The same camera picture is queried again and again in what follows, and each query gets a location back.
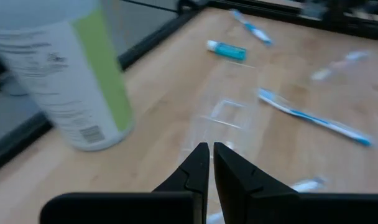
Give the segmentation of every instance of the clear plastic cup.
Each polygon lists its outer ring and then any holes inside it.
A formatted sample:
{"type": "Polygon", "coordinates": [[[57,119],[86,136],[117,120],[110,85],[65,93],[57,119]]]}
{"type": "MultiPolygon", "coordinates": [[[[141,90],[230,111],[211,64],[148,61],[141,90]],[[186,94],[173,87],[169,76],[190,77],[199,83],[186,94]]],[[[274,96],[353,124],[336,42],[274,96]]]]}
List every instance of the clear plastic cup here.
{"type": "Polygon", "coordinates": [[[223,142],[232,150],[246,156],[255,136],[258,74],[254,67],[222,61],[211,71],[200,94],[191,126],[182,144],[182,162],[199,142],[210,148],[210,181],[208,214],[221,211],[214,180],[213,144],[223,142]]]}

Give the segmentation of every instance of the toothbrush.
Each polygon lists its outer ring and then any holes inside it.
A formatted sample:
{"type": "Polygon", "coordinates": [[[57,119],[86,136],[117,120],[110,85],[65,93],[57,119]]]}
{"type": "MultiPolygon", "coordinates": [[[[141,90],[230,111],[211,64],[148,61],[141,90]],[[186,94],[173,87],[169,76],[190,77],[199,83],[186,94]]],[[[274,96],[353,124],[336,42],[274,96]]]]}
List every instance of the toothbrush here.
{"type": "Polygon", "coordinates": [[[266,46],[269,47],[273,44],[271,39],[266,35],[264,31],[256,28],[254,25],[248,22],[237,9],[231,9],[231,13],[236,20],[241,22],[247,30],[254,34],[258,39],[263,41],[266,46]]]}
{"type": "Polygon", "coordinates": [[[311,78],[313,80],[323,80],[326,77],[328,77],[329,75],[331,75],[331,73],[333,72],[332,68],[344,68],[347,65],[354,63],[354,62],[356,62],[356,61],[358,61],[362,58],[365,58],[367,56],[369,56],[368,52],[361,52],[361,51],[350,52],[345,56],[345,58],[343,60],[340,60],[338,62],[331,62],[329,64],[328,68],[324,68],[324,69],[321,69],[321,70],[315,72],[311,76],[311,78]]]}
{"type": "Polygon", "coordinates": [[[335,122],[335,121],[328,121],[326,119],[316,118],[310,114],[303,113],[299,110],[294,110],[286,105],[283,105],[278,102],[278,98],[281,98],[279,95],[276,95],[274,92],[270,90],[266,90],[263,88],[260,88],[258,91],[258,97],[265,101],[266,103],[274,106],[275,108],[288,113],[290,115],[303,118],[308,121],[312,121],[316,124],[319,124],[323,127],[326,127],[328,129],[331,129],[333,131],[336,131],[344,136],[347,136],[356,142],[364,145],[364,146],[371,146],[372,141],[369,136],[360,133],[359,131],[356,131],[348,126],[345,126],[341,123],[335,122]]]}

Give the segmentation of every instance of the black frame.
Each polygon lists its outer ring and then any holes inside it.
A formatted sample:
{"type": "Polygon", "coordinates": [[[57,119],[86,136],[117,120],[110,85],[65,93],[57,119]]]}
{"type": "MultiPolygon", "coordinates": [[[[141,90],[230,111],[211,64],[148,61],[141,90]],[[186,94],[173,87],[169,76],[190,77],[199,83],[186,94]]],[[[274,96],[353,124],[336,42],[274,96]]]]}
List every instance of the black frame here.
{"type": "MultiPolygon", "coordinates": [[[[135,2],[133,0],[122,1],[140,4],[145,7],[147,6],[171,11],[170,9],[135,2]]],[[[235,8],[240,10],[242,13],[253,16],[260,16],[268,19],[290,22],[301,26],[378,40],[378,29],[370,29],[360,26],[360,24],[368,23],[377,27],[378,22],[368,21],[365,19],[350,18],[346,22],[337,22],[336,20],[331,20],[330,18],[322,21],[316,21],[313,19],[299,17],[298,15],[300,14],[300,8],[256,0],[201,0],[198,2],[193,2],[191,0],[179,0],[176,10],[178,17],[166,23],[159,30],[145,37],[138,44],[131,47],[126,53],[120,55],[118,60],[121,68],[123,70],[128,69],[148,51],[158,46],[162,41],[184,26],[188,21],[190,21],[190,19],[194,18],[206,7],[216,7],[220,9],[235,8]]],[[[26,122],[15,130],[13,134],[2,139],[0,141],[0,167],[14,156],[22,152],[28,145],[33,143],[37,138],[41,137],[41,135],[45,134],[51,127],[52,125],[47,121],[46,117],[42,113],[39,113],[34,119],[26,122]]]]}

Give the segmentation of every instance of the gray wall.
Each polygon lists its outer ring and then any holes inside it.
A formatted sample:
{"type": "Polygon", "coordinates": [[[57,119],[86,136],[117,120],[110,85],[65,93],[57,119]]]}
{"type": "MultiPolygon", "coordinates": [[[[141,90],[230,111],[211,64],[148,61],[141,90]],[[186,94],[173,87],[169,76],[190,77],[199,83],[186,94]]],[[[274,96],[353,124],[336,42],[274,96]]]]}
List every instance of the gray wall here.
{"type": "MultiPolygon", "coordinates": [[[[175,9],[176,0],[135,0],[160,7],[175,9]]],[[[120,0],[102,0],[110,36],[121,55],[144,37],[177,15],[173,12],[140,6],[120,0]]]]}

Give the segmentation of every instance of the blue toothbrush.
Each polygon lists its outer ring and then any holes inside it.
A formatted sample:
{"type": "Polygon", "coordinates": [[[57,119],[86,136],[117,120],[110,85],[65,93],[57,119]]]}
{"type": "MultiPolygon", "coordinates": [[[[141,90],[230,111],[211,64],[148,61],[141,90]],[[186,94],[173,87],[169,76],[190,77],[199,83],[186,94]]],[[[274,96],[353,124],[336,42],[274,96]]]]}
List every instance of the blue toothbrush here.
{"type": "Polygon", "coordinates": [[[274,92],[270,91],[270,90],[266,90],[266,89],[263,89],[263,88],[260,88],[259,91],[258,91],[258,97],[260,99],[262,99],[263,101],[267,102],[268,104],[276,107],[277,109],[285,112],[285,113],[288,113],[290,115],[293,115],[293,116],[296,116],[296,117],[299,117],[299,118],[303,118],[305,120],[308,120],[308,121],[311,121],[311,122],[314,122],[316,124],[319,124],[323,127],[326,127],[328,129],[331,129],[333,131],[336,131],[340,134],[343,134],[355,141],[357,141],[358,143],[364,145],[364,146],[371,146],[372,145],[372,141],[371,141],[371,138],[359,131],[356,131],[354,130],[353,128],[350,128],[348,126],[345,126],[341,123],[338,123],[338,122],[335,122],[335,121],[328,121],[326,119],[321,119],[321,118],[316,118],[310,114],[306,114],[306,113],[303,113],[299,110],[294,110],[286,105],[283,105],[281,104],[279,101],[278,101],[278,98],[279,95],[276,95],[274,92]]]}
{"type": "Polygon", "coordinates": [[[252,34],[254,34],[258,39],[263,41],[263,43],[266,46],[269,47],[273,44],[271,39],[266,35],[264,31],[256,28],[254,25],[248,22],[237,9],[231,9],[231,12],[235,19],[243,23],[244,27],[246,27],[246,29],[249,30],[252,34]]]}

